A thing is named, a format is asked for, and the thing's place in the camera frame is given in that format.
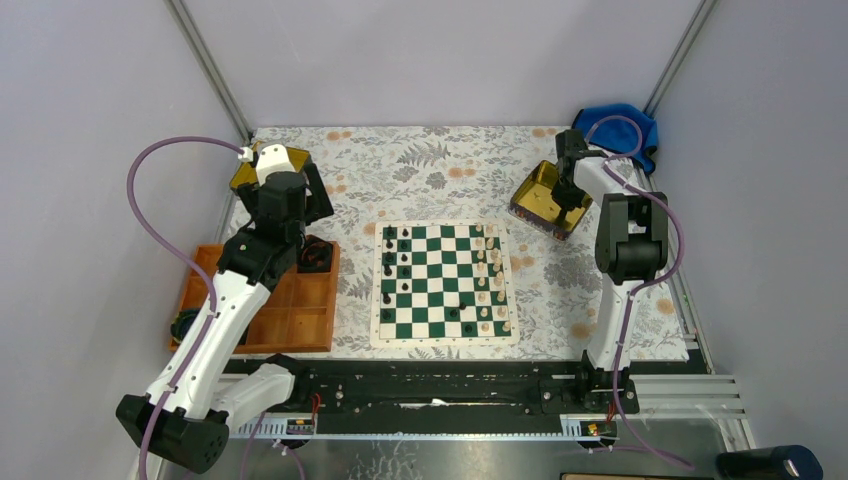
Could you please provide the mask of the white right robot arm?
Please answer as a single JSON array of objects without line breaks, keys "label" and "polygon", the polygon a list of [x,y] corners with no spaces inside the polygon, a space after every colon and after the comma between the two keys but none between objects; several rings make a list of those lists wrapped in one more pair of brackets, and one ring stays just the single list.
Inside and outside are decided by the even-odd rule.
[{"label": "white right robot arm", "polygon": [[595,240],[595,263],[602,273],[597,330],[581,358],[573,396],[583,410],[597,412],[624,387],[629,375],[625,314],[629,295],[650,282],[668,260],[668,203],[659,191],[641,195],[613,178],[604,167],[605,154],[591,150],[580,130],[555,136],[558,179],[551,197],[560,217],[592,200],[601,208]]}]

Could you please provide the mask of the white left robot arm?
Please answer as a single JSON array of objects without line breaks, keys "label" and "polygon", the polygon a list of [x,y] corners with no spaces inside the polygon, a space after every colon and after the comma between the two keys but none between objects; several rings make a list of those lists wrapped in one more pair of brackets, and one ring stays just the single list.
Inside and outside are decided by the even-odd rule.
[{"label": "white left robot arm", "polygon": [[[135,194],[137,172],[150,154],[189,142],[228,148],[257,176],[236,189],[250,219],[224,243],[213,274],[152,227]],[[215,387],[250,322],[283,276],[291,269],[312,274],[331,266],[332,244],[306,229],[334,210],[309,156],[296,165],[279,142],[238,147],[203,136],[172,137],[148,146],[130,166],[126,194],[140,225],[199,275],[207,297],[162,372],[144,394],[125,395],[116,417],[139,448],[138,478],[147,478],[150,455],[202,474],[220,458],[231,430],[277,404],[296,411],[309,401],[308,381],[287,367],[280,354],[223,392],[217,393]]]}]

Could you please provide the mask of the gold tin with chess pieces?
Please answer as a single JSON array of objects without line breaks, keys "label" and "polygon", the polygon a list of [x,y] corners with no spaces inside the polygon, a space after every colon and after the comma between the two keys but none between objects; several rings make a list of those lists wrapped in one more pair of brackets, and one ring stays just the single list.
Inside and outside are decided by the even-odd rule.
[{"label": "gold tin with chess pieces", "polygon": [[576,208],[565,212],[552,196],[558,179],[556,166],[541,161],[510,198],[508,212],[552,238],[565,241],[585,216],[592,199],[585,195]]}]

